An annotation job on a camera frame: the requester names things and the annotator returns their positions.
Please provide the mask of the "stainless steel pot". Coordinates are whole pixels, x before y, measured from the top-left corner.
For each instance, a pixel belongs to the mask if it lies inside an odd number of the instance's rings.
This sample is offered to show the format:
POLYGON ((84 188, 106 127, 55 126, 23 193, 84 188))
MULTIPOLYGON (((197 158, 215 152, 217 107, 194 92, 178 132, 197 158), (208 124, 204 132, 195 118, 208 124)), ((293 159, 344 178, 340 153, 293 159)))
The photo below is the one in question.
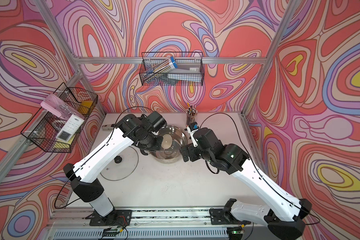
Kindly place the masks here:
POLYGON ((151 156, 154 157, 156 161, 162 164, 173 164, 180 159, 182 155, 180 149, 182 146, 188 144, 188 139, 183 130, 175 126, 166 126, 161 128, 157 136, 162 136, 169 134, 172 136, 173 144, 169 149, 164 150, 161 148, 159 151, 147 151, 151 156))

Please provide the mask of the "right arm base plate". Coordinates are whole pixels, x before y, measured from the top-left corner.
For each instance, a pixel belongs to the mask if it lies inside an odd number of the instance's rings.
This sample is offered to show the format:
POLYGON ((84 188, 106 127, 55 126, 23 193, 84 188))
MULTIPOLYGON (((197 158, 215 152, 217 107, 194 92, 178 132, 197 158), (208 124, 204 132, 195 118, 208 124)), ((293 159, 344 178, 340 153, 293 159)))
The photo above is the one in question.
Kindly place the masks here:
POLYGON ((236 219, 230 211, 224 209, 209 209, 212 225, 250 225, 250 221, 241 221, 236 219))

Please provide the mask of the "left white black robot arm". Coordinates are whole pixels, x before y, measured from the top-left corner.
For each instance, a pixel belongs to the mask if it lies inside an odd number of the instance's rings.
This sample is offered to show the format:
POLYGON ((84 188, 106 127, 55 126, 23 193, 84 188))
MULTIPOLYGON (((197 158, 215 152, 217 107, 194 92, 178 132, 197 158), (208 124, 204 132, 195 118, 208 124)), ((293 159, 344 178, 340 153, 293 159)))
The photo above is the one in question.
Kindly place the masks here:
POLYGON ((98 215, 108 216, 114 206, 105 194, 98 175, 130 146, 140 149, 143 155, 147 155, 148 151, 160 150, 163 137, 157 133, 166 125, 164 117, 156 111, 147 116, 124 116, 115 124, 109 136, 90 154, 75 164, 64 166, 65 175, 71 182, 74 193, 80 200, 89 203, 98 215))

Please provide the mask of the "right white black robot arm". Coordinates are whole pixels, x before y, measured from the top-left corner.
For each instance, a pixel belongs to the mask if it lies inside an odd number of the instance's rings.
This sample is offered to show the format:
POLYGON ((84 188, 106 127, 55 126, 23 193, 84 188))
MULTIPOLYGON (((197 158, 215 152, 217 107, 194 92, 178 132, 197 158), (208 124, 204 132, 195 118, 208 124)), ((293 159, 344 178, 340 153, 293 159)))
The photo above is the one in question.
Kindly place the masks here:
POLYGON ((246 151, 235 144, 223 145, 211 129, 200 129, 193 123, 187 126, 187 132, 192 143, 181 148, 185 162, 204 160, 209 168, 214 167, 244 183, 264 202, 264 205, 251 205, 229 199, 221 209, 226 222, 260 224, 280 240, 296 240, 303 235, 307 226, 304 218, 312 209, 307 199, 298 199, 286 192, 246 151))

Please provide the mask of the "glass pot lid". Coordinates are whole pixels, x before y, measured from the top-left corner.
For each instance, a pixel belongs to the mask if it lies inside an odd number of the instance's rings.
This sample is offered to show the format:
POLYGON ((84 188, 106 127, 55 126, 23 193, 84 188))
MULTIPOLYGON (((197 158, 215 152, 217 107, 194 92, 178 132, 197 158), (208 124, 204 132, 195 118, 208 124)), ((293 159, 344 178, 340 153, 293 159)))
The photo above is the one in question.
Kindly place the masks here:
POLYGON ((128 178, 139 164, 139 154, 133 147, 128 147, 117 155, 102 170, 100 175, 108 181, 116 182, 128 178))

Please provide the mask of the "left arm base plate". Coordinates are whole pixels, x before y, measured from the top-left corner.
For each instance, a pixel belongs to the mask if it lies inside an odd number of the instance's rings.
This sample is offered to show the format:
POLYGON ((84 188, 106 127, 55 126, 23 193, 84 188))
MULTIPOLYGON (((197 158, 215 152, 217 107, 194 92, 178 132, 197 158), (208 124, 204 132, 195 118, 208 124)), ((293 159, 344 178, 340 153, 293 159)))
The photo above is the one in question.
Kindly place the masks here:
POLYGON ((132 210, 113 210, 106 217, 100 216, 96 211, 85 219, 90 220, 90 226, 122 226, 127 227, 132 220, 132 210))

